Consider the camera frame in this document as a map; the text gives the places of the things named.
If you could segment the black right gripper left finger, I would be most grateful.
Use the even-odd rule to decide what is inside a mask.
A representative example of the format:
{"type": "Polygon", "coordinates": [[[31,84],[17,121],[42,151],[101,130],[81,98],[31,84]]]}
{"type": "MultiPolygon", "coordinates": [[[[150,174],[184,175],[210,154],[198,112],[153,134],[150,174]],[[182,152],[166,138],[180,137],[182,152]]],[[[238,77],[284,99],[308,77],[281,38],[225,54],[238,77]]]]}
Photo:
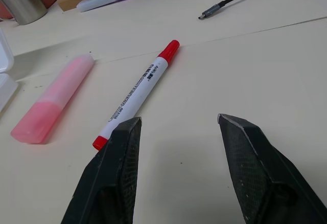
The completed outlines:
{"type": "Polygon", "coordinates": [[[122,122],[85,167],[61,224],[133,224],[142,120],[122,122]]]}

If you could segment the red-capped white whiteboard marker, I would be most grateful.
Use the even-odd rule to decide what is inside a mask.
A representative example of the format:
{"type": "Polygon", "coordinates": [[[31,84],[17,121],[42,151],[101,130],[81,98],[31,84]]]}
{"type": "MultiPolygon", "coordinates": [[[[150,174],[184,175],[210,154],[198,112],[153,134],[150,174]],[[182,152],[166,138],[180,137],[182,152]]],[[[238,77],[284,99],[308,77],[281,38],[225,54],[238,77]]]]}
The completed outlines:
{"type": "Polygon", "coordinates": [[[136,115],[160,77],[171,64],[179,46],[180,43],[177,40],[172,40],[146,69],[93,142],[92,145],[95,149],[100,150],[106,144],[113,130],[120,123],[136,115]]]}

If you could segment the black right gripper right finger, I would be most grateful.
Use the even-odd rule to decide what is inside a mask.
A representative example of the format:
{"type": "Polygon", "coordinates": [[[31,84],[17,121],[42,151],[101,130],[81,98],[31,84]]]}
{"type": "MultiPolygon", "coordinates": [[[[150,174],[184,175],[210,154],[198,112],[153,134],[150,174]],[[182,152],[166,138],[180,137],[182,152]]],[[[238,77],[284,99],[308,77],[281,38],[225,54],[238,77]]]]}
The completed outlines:
{"type": "Polygon", "coordinates": [[[217,121],[246,224],[327,224],[327,207],[258,126],[227,114],[217,121]]]}

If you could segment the white plastic container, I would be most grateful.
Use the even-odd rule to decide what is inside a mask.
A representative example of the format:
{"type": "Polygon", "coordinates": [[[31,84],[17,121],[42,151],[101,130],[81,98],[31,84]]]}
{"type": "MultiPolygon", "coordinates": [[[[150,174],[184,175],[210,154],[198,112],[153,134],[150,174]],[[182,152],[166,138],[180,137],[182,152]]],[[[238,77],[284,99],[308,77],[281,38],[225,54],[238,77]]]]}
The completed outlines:
{"type": "Polygon", "coordinates": [[[3,30],[0,28],[0,112],[5,108],[18,84],[6,72],[13,67],[14,56],[3,30]]]}

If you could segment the pink translucent plastic case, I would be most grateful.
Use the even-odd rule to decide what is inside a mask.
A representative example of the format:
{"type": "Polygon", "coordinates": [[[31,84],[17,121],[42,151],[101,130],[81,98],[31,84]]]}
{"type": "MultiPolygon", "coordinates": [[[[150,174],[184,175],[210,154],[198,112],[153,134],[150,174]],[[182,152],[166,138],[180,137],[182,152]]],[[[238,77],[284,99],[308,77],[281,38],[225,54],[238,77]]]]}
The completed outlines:
{"type": "Polygon", "coordinates": [[[57,119],[94,63],[90,54],[78,56],[68,63],[12,129],[11,136],[22,143],[45,143],[57,119]]]}

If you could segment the stainless steel cup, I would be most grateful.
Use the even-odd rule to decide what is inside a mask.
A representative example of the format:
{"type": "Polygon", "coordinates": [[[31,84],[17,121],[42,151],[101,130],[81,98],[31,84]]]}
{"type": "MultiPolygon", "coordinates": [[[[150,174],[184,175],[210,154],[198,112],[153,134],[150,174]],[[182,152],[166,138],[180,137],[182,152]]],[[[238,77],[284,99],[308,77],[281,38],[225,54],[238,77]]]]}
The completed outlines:
{"type": "Polygon", "coordinates": [[[46,15],[41,0],[0,0],[19,25],[27,25],[46,15]]]}

